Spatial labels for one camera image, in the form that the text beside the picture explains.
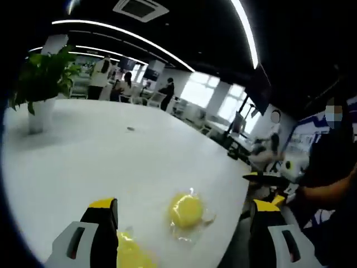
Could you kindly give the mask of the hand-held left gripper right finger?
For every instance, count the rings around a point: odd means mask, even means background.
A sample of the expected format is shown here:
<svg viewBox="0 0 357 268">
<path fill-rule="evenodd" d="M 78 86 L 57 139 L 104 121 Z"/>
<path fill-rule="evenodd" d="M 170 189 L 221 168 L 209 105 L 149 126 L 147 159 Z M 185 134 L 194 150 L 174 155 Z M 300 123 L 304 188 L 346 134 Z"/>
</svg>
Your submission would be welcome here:
<svg viewBox="0 0 357 268">
<path fill-rule="evenodd" d="M 286 223 L 276 205 L 254 200 L 250 218 L 250 267 L 321 266 L 312 242 L 298 225 Z"/>
</svg>

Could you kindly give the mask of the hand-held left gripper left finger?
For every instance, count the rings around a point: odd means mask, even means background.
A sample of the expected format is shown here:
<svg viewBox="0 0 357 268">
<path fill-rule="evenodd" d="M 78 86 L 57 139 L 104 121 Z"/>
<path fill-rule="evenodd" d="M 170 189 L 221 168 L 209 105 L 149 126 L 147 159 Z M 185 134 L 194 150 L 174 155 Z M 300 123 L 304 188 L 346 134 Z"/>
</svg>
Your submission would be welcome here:
<svg viewBox="0 0 357 268">
<path fill-rule="evenodd" d="M 70 223 L 53 241 L 46 267 L 116 267 L 118 201 L 91 203 L 80 221 Z"/>
</svg>

